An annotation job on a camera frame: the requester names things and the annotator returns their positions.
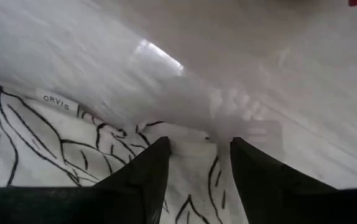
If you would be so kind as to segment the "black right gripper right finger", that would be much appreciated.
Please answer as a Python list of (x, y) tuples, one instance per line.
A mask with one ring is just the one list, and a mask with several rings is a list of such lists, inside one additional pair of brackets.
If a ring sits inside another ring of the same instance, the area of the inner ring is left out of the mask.
[(244, 139), (230, 142), (231, 169), (249, 224), (309, 224), (296, 196), (337, 189), (262, 152)]

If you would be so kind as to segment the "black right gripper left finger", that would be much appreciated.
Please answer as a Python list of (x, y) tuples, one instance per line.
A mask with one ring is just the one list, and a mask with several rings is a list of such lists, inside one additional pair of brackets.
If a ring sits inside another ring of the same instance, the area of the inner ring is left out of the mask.
[(161, 137), (94, 185), (102, 194), (94, 224), (159, 224), (169, 174), (170, 140)]

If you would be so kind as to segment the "white patterned garment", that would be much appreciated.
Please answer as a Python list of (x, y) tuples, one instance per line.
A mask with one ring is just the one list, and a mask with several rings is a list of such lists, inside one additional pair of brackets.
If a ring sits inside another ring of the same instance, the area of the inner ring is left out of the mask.
[(157, 224), (248, 224), (228, 157), (163, 121), (115, 127), (43, 89), (0, 84), (0, 187), (90, 187), (161, 137), (172, 146)]

